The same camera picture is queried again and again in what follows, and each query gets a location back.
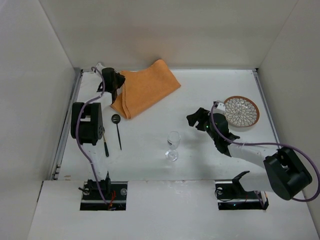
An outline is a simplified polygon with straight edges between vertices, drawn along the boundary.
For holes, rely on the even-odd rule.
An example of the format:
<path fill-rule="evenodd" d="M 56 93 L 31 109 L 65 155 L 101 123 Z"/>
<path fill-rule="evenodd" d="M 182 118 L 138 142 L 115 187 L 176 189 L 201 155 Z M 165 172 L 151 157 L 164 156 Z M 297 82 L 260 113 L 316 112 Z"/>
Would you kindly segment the orange cloth napkin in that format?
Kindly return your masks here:
<path fill-rule="evenodd" d="M 181 87 L 163 59 L 139 71 L 123 70 L 122 92 L 111 107 L 126 119 L 141 114 Z"/>

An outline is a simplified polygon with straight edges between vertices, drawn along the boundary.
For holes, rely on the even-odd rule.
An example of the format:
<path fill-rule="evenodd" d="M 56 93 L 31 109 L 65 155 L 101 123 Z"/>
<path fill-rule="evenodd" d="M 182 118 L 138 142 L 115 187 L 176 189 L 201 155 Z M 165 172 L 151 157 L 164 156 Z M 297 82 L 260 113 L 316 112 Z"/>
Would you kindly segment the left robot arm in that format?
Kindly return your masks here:
<path fill-rule="evenodd" d="M 118 89 L 124 84 L 125 77 L 114 68 L 105 67 L 100 63 L 91 69 L 98 77 L 99 83 L 96 90 L 85 93 L 72 104 L 70 134 L 88 166 L 89 177 L 84 190 L 89 194 L 108 194 L 110 178 L 104 163 L 107 148 L 103 143 L 103 110 L 115 102 Z"/>

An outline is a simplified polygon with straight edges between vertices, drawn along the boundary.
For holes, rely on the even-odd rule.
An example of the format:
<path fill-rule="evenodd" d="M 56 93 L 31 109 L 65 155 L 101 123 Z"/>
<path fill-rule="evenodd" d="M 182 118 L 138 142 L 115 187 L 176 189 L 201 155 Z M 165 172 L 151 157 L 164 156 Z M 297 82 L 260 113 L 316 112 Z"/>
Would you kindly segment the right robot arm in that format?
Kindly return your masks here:
<path fill-rule="evenodd" d="M 186 119 L 189 126 L 206 132 L 221 154 L 263 168 L 271 191 L 283 200 L 293 200 L 296 194 L 313 181 L 311 174 L 291 147 L 273 149 L 261 144 L 240 143 L 240 137 L 229 131 L 228 121 L 223 114 L 213 113 L 202 107 L 187 115 Z"/>

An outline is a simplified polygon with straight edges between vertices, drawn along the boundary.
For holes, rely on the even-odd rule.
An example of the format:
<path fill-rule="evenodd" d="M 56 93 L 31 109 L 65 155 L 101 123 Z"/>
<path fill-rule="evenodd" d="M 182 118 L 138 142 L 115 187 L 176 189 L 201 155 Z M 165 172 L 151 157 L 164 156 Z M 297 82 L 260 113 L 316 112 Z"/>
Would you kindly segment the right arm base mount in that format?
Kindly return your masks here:
<path fill-rule="evenodd" d="M 231 180 L 216 181 L 214 194 L 220 211 L 265 211 L 269 207 L 269 200 L 264 191 L 245 191 Z"/>

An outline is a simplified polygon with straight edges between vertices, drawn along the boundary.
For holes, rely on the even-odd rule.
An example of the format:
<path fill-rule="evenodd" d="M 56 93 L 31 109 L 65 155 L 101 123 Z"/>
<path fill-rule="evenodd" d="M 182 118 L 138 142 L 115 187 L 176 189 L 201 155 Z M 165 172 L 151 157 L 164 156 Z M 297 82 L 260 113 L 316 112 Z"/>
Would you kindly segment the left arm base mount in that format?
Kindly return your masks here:
<path fill-rule="evenodd" d="M 127 207 L 128 182 L 99 183 L 99 192 L 95 181 L 87 181 L 78 189 L 82 192 L 81 211 L 125 211 Z"/>

